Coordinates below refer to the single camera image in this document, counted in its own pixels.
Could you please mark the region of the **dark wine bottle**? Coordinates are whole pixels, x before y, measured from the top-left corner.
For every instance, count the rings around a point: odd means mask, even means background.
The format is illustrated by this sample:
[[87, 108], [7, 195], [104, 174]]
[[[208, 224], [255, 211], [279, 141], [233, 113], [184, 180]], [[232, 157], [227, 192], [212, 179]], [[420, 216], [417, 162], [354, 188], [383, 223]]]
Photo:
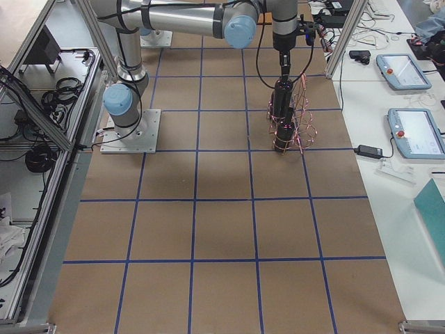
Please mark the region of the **dark wine bottle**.
[[293, 142], [293, 136], [296, 130], [293, 121], [294, 111], [295, 109], [289, 106], [284, 117], [276, 122], [276, 131], [273, 141], [274, 150], [276, 152], [285, 153]]
[[293, 108], [291, 107], [291, 97], [293, 92], [293, 83], [289, 78], [280, 77], [275, 82], [273, 94], [270, 99], [270, 119], [275, 128], [280, 125], [291, 123], [293, 117]]

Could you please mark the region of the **wooden tray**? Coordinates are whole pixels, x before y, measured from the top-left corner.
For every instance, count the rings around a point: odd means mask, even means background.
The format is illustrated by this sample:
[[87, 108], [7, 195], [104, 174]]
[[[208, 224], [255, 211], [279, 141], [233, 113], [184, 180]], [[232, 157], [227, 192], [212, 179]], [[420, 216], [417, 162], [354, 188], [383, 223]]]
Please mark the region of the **wooden tray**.
[[271, 13], [260, 14], [258, 18], [258, 24], [271, 25], [273, 21]]

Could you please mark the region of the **black power brick top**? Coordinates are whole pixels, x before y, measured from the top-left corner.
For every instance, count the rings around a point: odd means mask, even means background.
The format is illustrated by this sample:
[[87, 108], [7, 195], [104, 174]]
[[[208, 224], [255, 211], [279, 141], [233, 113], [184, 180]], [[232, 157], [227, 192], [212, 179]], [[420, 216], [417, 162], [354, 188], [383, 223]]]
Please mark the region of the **black power brick top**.
[[325, 28], [340, 29], [346, 22], [346, 16], [321, 16], [320, 24]]

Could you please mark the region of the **black handheld device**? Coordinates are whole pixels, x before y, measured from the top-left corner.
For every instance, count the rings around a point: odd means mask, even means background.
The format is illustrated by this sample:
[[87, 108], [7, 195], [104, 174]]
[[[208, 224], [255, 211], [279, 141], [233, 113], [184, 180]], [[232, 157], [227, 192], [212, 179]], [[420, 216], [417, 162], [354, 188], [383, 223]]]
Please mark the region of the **black handheld device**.
[[350, 59], [363, 65], [368, 65], [370, 63], [371, 53], [368, 50], [350, 50], [348, 55]]

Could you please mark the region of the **upper teach pendant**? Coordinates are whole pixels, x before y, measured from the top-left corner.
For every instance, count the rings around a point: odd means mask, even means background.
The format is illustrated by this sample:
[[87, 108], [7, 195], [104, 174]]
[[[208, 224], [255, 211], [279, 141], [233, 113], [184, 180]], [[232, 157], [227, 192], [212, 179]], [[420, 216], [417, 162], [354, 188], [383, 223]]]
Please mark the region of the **upper teach pendant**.
[[378, 54], [376, 63], [394, 90], [427, 90], [432, 87], [410, 54]]

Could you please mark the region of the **teach pendant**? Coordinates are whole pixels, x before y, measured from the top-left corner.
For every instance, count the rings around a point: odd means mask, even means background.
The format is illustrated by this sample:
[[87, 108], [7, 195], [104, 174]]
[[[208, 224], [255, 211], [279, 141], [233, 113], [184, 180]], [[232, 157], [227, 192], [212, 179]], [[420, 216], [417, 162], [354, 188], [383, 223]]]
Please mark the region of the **teach pendant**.
[[432, 87], [410, 54], [378, 54], [376, 63], [394, 90], [427, 90]]
[[406, 159], [444, 159], [444, 141], [429, 109], [391, 108], [387, 121]]

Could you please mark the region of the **black power adapter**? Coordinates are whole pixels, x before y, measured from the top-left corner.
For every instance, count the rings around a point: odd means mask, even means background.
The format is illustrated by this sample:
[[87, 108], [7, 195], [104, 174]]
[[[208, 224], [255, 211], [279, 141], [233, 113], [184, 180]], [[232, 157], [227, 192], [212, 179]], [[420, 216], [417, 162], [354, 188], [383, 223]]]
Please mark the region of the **black power adapter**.
[[381, 148], [376, 148], [368, 145], [358, 145], [353, 149], [354, 153], [358, 156], [368, 157], [372, 159], [381, 159], [383, 158], [383, 153]]

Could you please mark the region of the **clear acrylic stand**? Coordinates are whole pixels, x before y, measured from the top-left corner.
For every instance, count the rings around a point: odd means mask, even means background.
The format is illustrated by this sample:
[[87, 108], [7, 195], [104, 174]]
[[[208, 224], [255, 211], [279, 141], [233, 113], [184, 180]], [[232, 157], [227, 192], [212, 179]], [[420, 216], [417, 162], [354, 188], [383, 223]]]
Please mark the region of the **clear acrylic stand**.
[[412, 186], [416, 185], [416, 176], [413, 167], [399, 166], [395, 167], [390, 159], [381, 159], [379, 166], [375, 170], [376, 175], [392, 177], [399, 181], [404, 181]]

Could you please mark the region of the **lower teach pendant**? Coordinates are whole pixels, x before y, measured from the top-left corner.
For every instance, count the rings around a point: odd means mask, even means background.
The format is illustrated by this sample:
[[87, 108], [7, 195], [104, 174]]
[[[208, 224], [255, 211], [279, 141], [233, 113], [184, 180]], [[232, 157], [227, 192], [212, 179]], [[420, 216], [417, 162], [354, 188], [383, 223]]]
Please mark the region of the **lower teach pendant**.
[[429, 109], [391, 108], [387, 121], [406, 159], [444, 159], [444, 141]]

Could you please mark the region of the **aluminium frame post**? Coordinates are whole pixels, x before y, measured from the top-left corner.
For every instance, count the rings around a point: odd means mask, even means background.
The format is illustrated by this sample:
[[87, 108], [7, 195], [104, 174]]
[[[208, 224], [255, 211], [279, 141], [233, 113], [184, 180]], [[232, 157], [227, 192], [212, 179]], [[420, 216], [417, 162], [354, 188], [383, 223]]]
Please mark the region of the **aluminium frame post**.
[[354, 0], [350, 12], [341, 30], [339, 39], [336, 43], [334, 51], [331, 54], [330, 60], [325, 69], [325, 77], [331, 79], [334, 76], [336, 68], [343, 58], [343, 54], [348, 46], [353, 32], [361, 19], [361, 16], [366, 8], [367, 0]]

